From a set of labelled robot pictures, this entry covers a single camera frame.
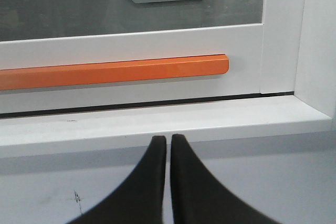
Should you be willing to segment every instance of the orange bar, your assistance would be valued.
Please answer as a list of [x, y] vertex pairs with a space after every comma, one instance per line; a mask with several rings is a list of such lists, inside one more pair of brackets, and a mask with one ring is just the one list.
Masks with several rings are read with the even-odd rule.
[[226, 73], [226, 55], [0, 70], [0, 90], [119, 81], [137, 81]]

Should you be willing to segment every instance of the white wall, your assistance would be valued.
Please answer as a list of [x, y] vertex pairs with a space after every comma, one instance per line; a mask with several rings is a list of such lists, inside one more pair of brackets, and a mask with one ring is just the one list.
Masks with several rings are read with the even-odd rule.
[[334, 117], [336, 105], [335, 0], [306, 0], [296, 96]]

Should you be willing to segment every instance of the scratch mark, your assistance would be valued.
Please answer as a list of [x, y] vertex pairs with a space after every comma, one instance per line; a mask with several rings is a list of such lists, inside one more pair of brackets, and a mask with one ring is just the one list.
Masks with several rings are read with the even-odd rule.
[[79, 211], [80, 211], [80, 214], [83, 215], [83, 212], [82, 212], [82, 206], [80, 204], [80, 202], [82, 201], [82, 199], [79, 197], [78, 193], [74, 190], [73, 191], [75, 193], [75, 198], [74, 200], [78, 203], [79, 205]]

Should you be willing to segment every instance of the window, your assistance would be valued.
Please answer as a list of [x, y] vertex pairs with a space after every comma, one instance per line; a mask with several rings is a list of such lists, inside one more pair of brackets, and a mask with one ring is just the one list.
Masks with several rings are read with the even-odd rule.
[[[21, 21], [20, 11], [2, 2], [2, 23], [12, 33], [2, 33], [1, 69], [226, 54], [230, 71], [0, 91], [2, 113], [294, 90], [304, 0], [111, 1], [16, 0], [17, 6], [37, 5], [22, 16], [31, 15], [32, 22]], [[120, 22], [109, 20], [120, 12]], [[25, 35], [15, 35], [25, 26]]]

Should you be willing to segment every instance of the glass pane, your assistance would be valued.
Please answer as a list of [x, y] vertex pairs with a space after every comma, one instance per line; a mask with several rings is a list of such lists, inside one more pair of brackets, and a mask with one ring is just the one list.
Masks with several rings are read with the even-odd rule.
[[0, 0], [0, 41], [261, 23], [263, 0]]

